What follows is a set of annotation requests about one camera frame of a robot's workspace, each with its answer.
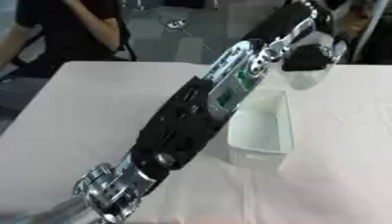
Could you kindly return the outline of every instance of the person's hand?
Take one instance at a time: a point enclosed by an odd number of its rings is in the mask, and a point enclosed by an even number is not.
[[[63,3],[68,4],[68,5],[79,4],[81,2],[81,0],[62,0],[62,1],[63,1]]]

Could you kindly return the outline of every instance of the white tablecloth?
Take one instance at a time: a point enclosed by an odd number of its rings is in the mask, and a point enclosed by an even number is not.
[[[67,199],[75,180],[102,161],[118,161],[161,103],[206,69],[65,65],[0,139],[0,213]],[[336,66],[316,87],[297,91],[270,73],[261,89],[287,91],[295,141],[277,173],[225,162],[223,131],[129,221],[391,223],[391,74],[389,66]]]

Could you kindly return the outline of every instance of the person's arm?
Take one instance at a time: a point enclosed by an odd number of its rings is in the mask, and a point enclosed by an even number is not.
[[[20,52],[29,38],[30,29],[14,24],[5,40],[0,43],[0,69],[4,68]]]
[[[63,0],[93,36],[111,50],[120,45],[120,29],[115,18],[99,19],[81,0]]]

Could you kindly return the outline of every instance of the robotic arm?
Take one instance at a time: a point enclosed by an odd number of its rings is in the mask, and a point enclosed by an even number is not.
[[[76,183],[69,201],[34,219],[37,223],[124,223],[170,172],[183,168],[203,150],[263,81],[272,63],[295,55],[296,42],[312,32],[331,35],[332,22],[328,10],[312,1],[277,10],[262,23],[264,32],[257,39],[249,37],[232,46],[204,78],[192,78],[174,94],[118,165],[96,166]],[[320,69],[336,62],[344,51],[343,43],[319,47]]]

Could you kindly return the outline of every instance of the black shirt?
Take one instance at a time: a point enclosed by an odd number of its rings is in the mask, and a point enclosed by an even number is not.
[[[116,18],[116,0],[81,0],[98,18]],[[62,0],[18,0],[17,23],[41,25],[45,55],[53,61],[104,60],[110,51],[99,42]]]

